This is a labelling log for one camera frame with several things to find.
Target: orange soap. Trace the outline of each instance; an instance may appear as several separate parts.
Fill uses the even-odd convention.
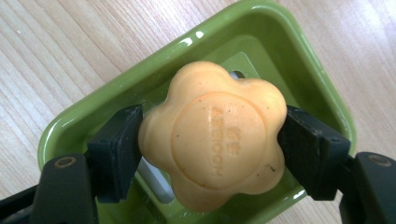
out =
[[[276,137],[285,117],[285,99],[273,84],[233,79],[215,63],[190,63],[144,118],[139,147],[170,175],[185,207],[210,212],[235,193],[261,194],[278,183],[285,164]]]

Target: wooden surface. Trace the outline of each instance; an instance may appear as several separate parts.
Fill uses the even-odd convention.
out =
[[[60,112],[232,2],[0,1],[0,199],[37,183],[38,141]],[[357,150],[396,158],[395,1],[278,2],[350,110]],[[305,198],[272,223],[339,223],[338,203]]]

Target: green soap dish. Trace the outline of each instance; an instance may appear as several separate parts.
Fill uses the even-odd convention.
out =
[[[84,152],[86,143],[118,110],[141,104],[149,111],[166,97],[173,75],[186,63],[210,61],[244,77],[276,85],[288,105],[302,108],[355,145],[353,122],[290,13],[268,0],[235,3],[149,56],[60,114],[44,131],[38,163]],[[262,195],[235,195],[212,213],[194,213],[177,200],[162,204],[140,174],[119,204],[98,204],[102,223],[263,223],[305,196],[286,171]]]

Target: wooden table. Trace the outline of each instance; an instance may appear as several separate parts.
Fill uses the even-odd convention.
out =
[[[0,1],[0,199],[39,178],[60,112],[234,0]],[[396,2],[277,1],[295,16],[353,116],[358,151],[396,158]],[[339,223],[305,198],[272,223]]]

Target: screw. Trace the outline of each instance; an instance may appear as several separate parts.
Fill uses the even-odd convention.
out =
[[[76,158],[74,158],[74,157],[63,157],[63,158],[60,158],[59,160],[57,160],[54,163],[54,166],[56,168],[62,169],[64,167],[72,165],[75,162],[76,162]]]
[[[369,160],[380,166],[391,166],[392,163],[388,158],[379,155],[369,155]]]

